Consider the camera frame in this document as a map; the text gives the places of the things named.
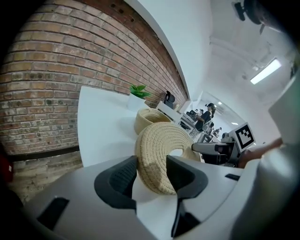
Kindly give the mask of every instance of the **fluorescent light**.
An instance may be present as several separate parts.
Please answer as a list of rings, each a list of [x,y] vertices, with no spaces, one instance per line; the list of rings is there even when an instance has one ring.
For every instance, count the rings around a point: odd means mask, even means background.
[[[254,78],[251,79],[251,83],[257,84],[265,77],[269,76],[272,72],[276,71],[278,68],[281,67],[281,63],[274,59],[263,71],[257,74]]]

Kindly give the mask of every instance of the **ceiling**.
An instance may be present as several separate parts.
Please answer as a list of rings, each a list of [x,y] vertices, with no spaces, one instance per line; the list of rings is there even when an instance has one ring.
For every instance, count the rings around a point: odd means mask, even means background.
[[[212,96],[211,94],[207,92],[203,92],[201,95],[201,100],[205,103],[213,103],[216,107],[216,113],[222,116],[222,120],[228,123],[229,126],[231,126],[232,122],[236,122],[239,125],[244,123],[245,121],[237,114],[235,113],[230,107],[228,107],[226,104],[222,103],[221,105],[218,104],[220,102],[219,99]]]
[[[284,33],[255,25],[247,17],[240,21],[233,0],[211,0],[213,33],[210,38],[212,58],[210,72],[226,75],[236,86],[247,89],[266,108],[269,108],[289,82],[294,48]],[[277,58],[282,67],[253,85],[250,80],[262,68]]]

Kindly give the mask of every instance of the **brick wall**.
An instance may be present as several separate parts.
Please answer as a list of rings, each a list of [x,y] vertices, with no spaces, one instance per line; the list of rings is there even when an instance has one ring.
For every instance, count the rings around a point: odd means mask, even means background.
[[[8,154],[78,145],[83,85],[129,94],[130,84],[145,84],[151,107],[167,90],[187,100],[166,49],[132,8],[87,3],[47,1],[11,46],[0,75],[0,140]]]

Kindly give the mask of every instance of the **table top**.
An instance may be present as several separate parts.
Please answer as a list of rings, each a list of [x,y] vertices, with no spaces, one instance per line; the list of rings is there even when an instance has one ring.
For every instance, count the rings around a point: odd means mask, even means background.
[[[136,112],[127,109],[129,96],[81,87],[78,106],[78,141],[84,167],[135,154]],[[158,195],[137,175],[132,189],[136,214],[157,239],[171,239],[177,196]]]

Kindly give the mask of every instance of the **woven basket lid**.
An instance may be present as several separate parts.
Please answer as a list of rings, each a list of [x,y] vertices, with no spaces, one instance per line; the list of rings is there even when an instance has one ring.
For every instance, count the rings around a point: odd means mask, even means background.
[[[175,195],[166,174],[166,156],[175,149],[182,149],[181,157],[200,161],[193,152],[192,138],[181,127],[173,123],[158,122],[146,127],[135,143],[138,157],[138,173],[142,182],[159,194]]]

